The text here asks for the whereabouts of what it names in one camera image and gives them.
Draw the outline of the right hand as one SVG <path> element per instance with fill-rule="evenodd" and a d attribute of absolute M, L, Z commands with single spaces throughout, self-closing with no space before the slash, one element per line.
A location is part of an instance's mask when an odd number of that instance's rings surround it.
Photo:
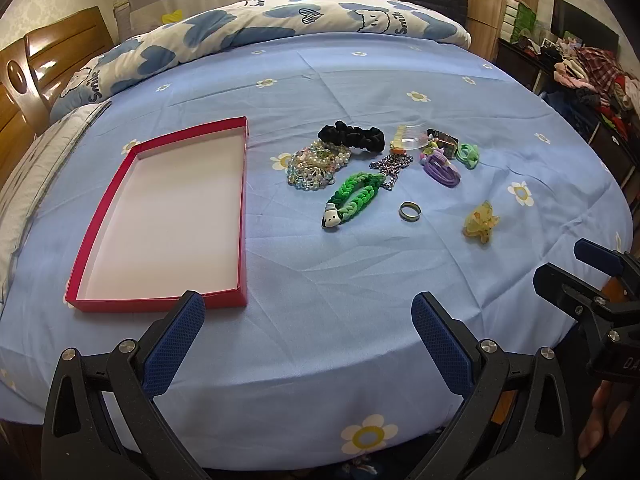
<path fill-rule="evenodd" d="M 578 439 L 578 453 L 586 458 L 608 434 L 620 428 L 630 405 L 631 386 L 617 382 L 600 383 L 593 395 L 591 414 Z"/>

